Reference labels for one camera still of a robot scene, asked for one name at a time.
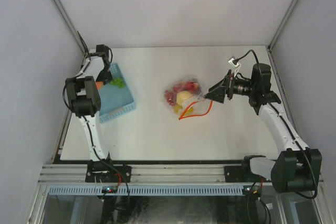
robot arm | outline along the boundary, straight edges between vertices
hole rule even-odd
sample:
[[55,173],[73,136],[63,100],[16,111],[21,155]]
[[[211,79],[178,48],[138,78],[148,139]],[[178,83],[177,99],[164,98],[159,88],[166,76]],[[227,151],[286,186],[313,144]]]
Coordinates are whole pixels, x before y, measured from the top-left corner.
[[288,121],[280,99],[270,90],[270,77],[270,66],[257,60],[250,79],[243,76],[238,78],[236,71],[233,74],[229,70],[204,98],[224,103],[225,96],[229,100],[234,94],[248,96],[250,106],[268,127],[279,157],[272,161],[260,155],[246,156],[243,165],[248,167],[249,173],[272,181],[278,193],[314,190],[320,175],[321,153],[317,149],[310,149]]
[[79,73],[66,80],[65,89],[68,97],[68,108],[81,122],[89,146],[90,160],[96,162],[107,159],[108,149],[102,140],[99,110],[101,101],[96,81],[104,84],[112,80],[109,70],[109,48],[97,45],[96,52],[88,54]]

red fruit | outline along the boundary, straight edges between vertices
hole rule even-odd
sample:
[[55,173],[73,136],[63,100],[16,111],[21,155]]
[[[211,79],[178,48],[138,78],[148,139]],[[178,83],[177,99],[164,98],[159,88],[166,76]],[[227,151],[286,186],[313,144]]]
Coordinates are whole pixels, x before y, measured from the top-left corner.
[[173,99],[174,94],[173,94],[172,91],[166,90],[166,91],[164,92],[164,96],[166,97],[166,99]]
[[180,92],[180,91],[182,91],[182,86],[181,86],[181,85],[174,85],[174,86],[173,86],[173,90],[174,90],[175,92]]
[[198,89],[198,83],[197,82],[193,82],[193,89],[197,90]]
[[189,89],[193,89],[193,86],[194,85],[191,82],[186,82],[184,87],[186,90],[189,90]]

clear plastic bag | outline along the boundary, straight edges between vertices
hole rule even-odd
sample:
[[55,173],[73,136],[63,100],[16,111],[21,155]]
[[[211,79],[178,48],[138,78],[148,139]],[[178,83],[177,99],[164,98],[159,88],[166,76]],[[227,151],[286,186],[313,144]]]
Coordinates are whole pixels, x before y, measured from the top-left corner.
[[166,106],[179,116],[179,120],[206,115],[212,106],[211,101],[206,112],[204,106],[200,106],[199,103],[205,100],[201,85],[196,78],[184,78],[174,82],[164,90],[163,97]]

blue tray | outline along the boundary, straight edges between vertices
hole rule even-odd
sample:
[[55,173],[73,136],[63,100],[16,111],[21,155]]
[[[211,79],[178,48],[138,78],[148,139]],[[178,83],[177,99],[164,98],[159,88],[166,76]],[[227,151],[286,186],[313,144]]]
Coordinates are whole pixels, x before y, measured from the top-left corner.
[[122,75],[117,63],[110,66],[110,71],[113,78],[121,77],[125,83],[125,87],[119,88],[118,86],[106,84],[99,90],[101,99],[101,108],[99,120],[101,123],[117,118],[132,110],[135,110],[135,101],[131,91]]

white table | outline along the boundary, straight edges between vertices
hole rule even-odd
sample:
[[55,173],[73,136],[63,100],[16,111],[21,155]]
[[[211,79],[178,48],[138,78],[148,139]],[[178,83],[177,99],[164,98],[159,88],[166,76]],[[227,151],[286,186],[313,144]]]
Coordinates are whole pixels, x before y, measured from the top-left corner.
[[[116,48],[118,63],[136,102],[136,109],[101,125],[113,160],[243,159],[260,154],[276,159],[278,151],[268,129],[248,104],[234,95],[224,105],[214,103],[207,116],[179,121],[162,101],[164,88],[185,75],[195,75],[203,92],[223,79],[231,56],[253,49],[259,61],[270,64],[265,46]],[[250,78],[253,55],[241,61]],[[272,74],[272,90],[280,93]],[[61,160],[88,160],[86,137],[73,116]]]

